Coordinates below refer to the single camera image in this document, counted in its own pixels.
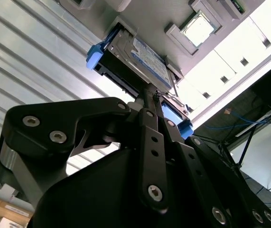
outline white box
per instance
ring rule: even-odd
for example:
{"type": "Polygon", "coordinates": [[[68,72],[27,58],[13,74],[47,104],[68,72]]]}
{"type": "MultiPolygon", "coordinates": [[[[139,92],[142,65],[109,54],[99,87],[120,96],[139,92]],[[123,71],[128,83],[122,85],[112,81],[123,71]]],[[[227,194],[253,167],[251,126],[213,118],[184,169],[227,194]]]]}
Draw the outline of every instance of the white box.
{"type": "Polygon", "coordinates": [[[0,228],[23,228],[23,226],[7,218],[1,218],[0,228]]]}

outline black pole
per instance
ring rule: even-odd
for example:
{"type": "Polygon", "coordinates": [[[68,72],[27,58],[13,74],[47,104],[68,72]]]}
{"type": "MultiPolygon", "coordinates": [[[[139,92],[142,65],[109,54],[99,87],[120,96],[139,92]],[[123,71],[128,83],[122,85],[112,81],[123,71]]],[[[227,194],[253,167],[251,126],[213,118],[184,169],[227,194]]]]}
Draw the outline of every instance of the black pole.
{"type": "Polygon", "coordinates": [[[238,165],[239,165],[239,166],[242,165],[242,162],[243,162],[243,160],[244,160],[245,154],[246,154],[246,152],[247,152],[247,149],[248,149],[248,147],[249,147],[250,141],[251,141],[251,139],[252,139],[252,137],[253,137],[253,134],[254,134],[254,131],[255,131],[256,127],[257,127],[257,125],[255,125],[255,126],[252,128],[251,132],[250,132],[249,138],[248,138],[248,140],[247,140],[247,142],[246,142],[245,148],[244,148],[244,150],[243,150],[243,152],[242,152],[242,155],[241,155],[241,158],[240,158],[240,160],[239,160],[239,162],[238,162],[238,165]]]}

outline blue plastic tab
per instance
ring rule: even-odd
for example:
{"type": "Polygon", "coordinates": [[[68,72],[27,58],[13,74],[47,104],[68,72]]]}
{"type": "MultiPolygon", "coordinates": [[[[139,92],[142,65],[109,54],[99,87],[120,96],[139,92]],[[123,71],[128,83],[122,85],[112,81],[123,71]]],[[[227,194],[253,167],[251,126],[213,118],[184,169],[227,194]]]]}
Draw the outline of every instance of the blue plastic tab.
{"type": "Polygon", "coordinates": [[[177,115],[168,105],[162,104],[162,110],[164,113],[164,117],[171,120],[176,125],[183,121],[183,119],[179,115],[177,115]]]}
{"type": "Polygon", "coordinates": [[[98,64],[99,60],[103,56],[103,49],[100,44],[93,45],[89,52],[88,52],[88,58],[86,59],[87,62],[87,68],[90,70],[93,70],[96,65],[98,64]]]}
{"type": "Polygon", "coordinates": [[[189,136],[192,136],[193,134],[193,125],[190,120],[184,120],[178,125],[179,132],[181,133],[181,136],[183,139],[188,138],[189,136]]]}

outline hard drive label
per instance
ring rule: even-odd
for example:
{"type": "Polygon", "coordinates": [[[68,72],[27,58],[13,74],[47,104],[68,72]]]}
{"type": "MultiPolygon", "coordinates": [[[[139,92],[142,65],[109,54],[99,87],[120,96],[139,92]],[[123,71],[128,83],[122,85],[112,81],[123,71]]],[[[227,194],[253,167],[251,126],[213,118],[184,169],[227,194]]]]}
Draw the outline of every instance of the hard drive label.
{"type": "Polygon", "coordinates": [[[146,44],[138,39],[134,39],[133,45],[136,50],[132,50],[132,56],[145,66],[158,80],[169,89],[172,88],[168,71],[163,60],[146,44]]]}

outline blue cable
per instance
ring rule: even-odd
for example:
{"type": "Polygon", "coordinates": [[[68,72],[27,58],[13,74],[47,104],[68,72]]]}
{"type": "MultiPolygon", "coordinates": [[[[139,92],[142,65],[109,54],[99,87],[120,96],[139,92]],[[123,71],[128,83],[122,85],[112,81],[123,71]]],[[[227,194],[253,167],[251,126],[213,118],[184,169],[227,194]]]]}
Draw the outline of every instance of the blue cable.
{"type": "Polygon", "coordinates": [[[233,111],[231,111],[230,112],[232,115],[234,115],[234,116],[236,116],[236,117],[238,117],[239,119],[241,119],[241,120],[244,120],[245,122],[248,122],[248,123],[253,123],[253,124],[267,124],[268,122],[267,121],[260,121],[260,122],[256,122],[256,121],[251,121],[251,120],[247,120],[247,119],[245,119],[244,117],[242,117],[242,116],[240,116],[239,114],[237,114],[237,113],[235,113],[235,112],[233,112],[233,111]]]}
{"type": "Polygon", "coordinates": [[[234,126],[227,126],[227,127],[209,127],[204,125],[206,128],[211,129],[211,130],[222,130],[222,129],[230,129],[230,128],[234,128],[234,127],[243,127],[243,126],[248,126],[251,125],[252,123],[244,123],[244,124],[239,124],[239,125],[234,125],[234,126]]]}

